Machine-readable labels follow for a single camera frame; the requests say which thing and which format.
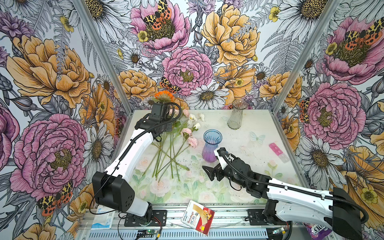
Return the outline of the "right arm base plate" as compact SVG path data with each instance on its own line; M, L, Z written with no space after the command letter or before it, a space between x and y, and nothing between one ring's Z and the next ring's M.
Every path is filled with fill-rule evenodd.
M248 209L247 214L245 221L249 222L251 226L266 226L269 224L262 209Z

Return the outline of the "purple blue glass vase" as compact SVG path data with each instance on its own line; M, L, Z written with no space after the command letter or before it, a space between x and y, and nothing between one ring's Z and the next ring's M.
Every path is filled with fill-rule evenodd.
M205 146L202 151L203 159L208 163L214 163L217 159L215 156L215 149L219 147L223 136L218 130L207 130L203 139L205 141Z

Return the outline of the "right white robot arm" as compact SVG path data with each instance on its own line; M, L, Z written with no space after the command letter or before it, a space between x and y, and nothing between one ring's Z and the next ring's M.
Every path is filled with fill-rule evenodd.
M219 163L213 168L203 167L209 179L221 181L226 178L252 197L266 199L263 215L267 223L316 224L349 240L363 239L363 225L369 220L369 214L345 190L297 187L252 171L250 165L225 148L218 148L214 153Z

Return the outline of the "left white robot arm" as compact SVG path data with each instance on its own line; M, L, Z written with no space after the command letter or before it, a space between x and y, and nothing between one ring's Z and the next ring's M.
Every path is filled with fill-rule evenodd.
M149 224L154 219L152 204L137 197L129 181L147 147L159 142L162 133L171 132L182 113L176 103L155 103L151 112L137 121L130 141L117 158L103 172L93 175L92 201L111 211L127 213L136 223Z

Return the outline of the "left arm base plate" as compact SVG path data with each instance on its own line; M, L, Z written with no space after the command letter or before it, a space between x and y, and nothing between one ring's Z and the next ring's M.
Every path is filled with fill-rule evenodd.
M128 214L125 218L125 227L165 227L167 210L152 210L143 217Z

